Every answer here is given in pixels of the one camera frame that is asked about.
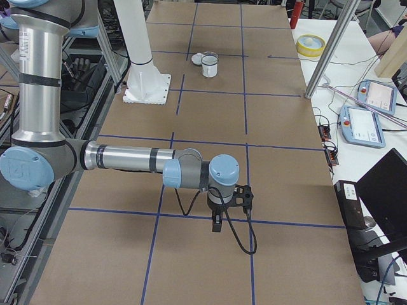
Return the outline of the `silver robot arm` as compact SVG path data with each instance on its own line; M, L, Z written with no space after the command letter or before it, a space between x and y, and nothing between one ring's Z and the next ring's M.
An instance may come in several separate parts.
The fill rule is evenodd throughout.
M34 191L80 170L115 169L160 173L174 189L207 193L212 229L219 232L236 204L239 165L230 155L204 161L194 149L172 150L98 144L68 139L59 130L62 43L99 33L96 1L12 1L19 31L20 122L1 155L1 173L14 187Z

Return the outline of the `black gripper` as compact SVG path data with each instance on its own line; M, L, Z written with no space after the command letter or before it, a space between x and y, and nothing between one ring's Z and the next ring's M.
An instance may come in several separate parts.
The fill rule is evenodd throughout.
M220 233L222 229L223 212L225 211L224 206L210 203L210 209L212 210L212 232Z

